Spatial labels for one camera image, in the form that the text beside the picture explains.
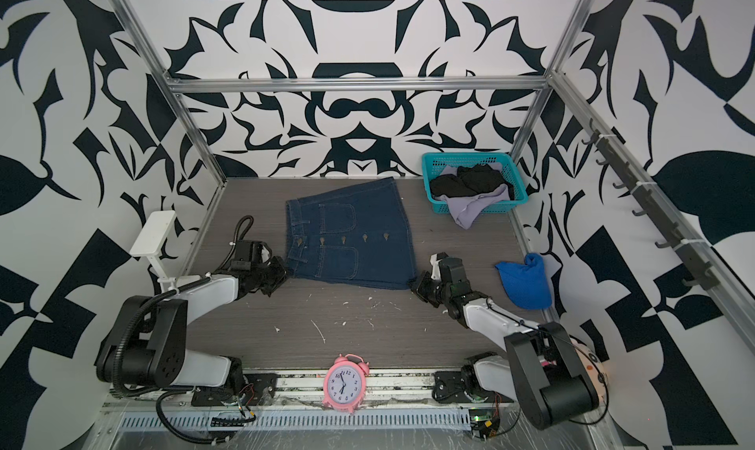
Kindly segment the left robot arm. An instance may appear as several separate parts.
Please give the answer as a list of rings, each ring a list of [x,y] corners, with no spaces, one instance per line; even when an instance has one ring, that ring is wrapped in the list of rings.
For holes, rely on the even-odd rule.
[[[286,279],[284,261],[269,245],[236,241],[215,271],[171,279],[156,296],[129,298],[100,346],[96,377],[119,398],[179,388],[238,395],[246,386],[241,361],[189,350],[188,326],[249,294],[271,296]]]

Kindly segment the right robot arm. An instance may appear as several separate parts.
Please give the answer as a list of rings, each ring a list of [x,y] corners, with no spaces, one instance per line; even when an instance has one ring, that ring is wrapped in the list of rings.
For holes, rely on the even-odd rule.
[[[516,401],[527,421],[545,430],[572,422],[609,403],[605,375],[590,353],[556,322],[537,323],[515,316],[475,290],[461,259],[431,256],[432,268],[411,283],[411,291],[463,327],[489,339],[505,353],[477,357],[474,382],[483,391]]]

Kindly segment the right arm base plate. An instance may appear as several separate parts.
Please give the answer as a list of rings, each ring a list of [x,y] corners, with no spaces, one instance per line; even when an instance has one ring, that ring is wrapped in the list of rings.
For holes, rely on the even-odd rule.
[[[433,379],[432,399],[440,404],[495,401],[495,393],[481,389],[465,371],[436,371]]]

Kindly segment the dark blue denim skirt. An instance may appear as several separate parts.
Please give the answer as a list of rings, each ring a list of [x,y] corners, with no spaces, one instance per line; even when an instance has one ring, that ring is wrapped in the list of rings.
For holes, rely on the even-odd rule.
[[[383,290],[416,279],[412,232],[393,178],[285,204],[286,268],[296,278]]]

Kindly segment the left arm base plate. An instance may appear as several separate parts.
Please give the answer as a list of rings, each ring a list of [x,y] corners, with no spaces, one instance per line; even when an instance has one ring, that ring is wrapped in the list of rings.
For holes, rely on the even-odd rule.
[[[277,373],[246,373],[241,403],[245,406],[261,406],[275,397]],[[198,388],[192,396],[191,405],[197,408],[234,406],[236,398],[230,389]]]

